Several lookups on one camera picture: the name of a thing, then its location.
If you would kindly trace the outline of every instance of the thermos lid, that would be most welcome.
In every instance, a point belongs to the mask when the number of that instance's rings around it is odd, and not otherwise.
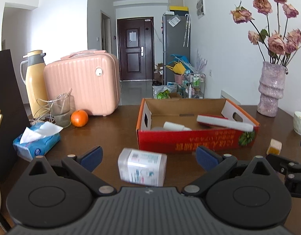
[[[23,58],[38,55],[38,54],[42,54],[42,53],[43,53],[43,50],[34,50],[34,51],[29,52],[27,55],[23,56]]]

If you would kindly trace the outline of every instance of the red box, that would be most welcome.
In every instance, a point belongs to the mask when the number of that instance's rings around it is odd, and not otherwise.
[[[243,122],[254,126],[253,132],[242,132],[225,127],[197,123],[198,115],[210,115]],[[192,131],[151,131],[163,127],[166,121],[191,128]],[[260,124],[241,107],[228,99],[143,99],[136,126],[140,150],[158,153],[195,151],[206,146],[214,151],[253,145]]]

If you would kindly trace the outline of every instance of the orange fruit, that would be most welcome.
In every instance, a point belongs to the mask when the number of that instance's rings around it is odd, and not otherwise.
[[[76,127],[85,126],[88,122],[88,115],[84,110],[77,110],[71,115],[71,123]]]

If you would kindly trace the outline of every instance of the wooden table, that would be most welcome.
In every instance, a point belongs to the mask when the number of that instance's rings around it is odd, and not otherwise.
[[[278,111],[276,118],[267,118],[256,112],[256,106],[243,108],[261,123],[261,128],[252,148],[245,147],[226,151],[239,160],[250,160],[255,155],[265,155],[271,138],[282,142],[281,155],[301,163],[301,136],[293,130],[293,118],[283,110]],[[117,160],[124,147],[138,148],[136,139],[136,122],[139,106],[119,106],[107,117],[90,117],[82,128],[70,126],[61,134],[61,141],[46,155],[48,160],[61,159],[68,154],[80,155],[95,145],[102,146],[104,158],[94,170],[94,174],[107,183],[120,189],[121,186],[132,184],[120,180]],[[2,213],[11,224],[5,200],[8,192],[27,167],[28,162],[19,159],[9,178],[0,185],[2,193]],[[167,171],[164,186],[176,186],[179,190],[200,177],[203,169],[196,163],[192,154],[168,155]],[[293,206],[285,226],[294,234],[301,235],[301,199],[292,198]]]

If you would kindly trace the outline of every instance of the vase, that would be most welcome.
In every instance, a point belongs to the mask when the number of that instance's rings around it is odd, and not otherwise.
[[[278,101],[283,98],[286,68],[279,64],[263,62],[258,91],[261,93],[257,111],[267,117],[275,117]]]

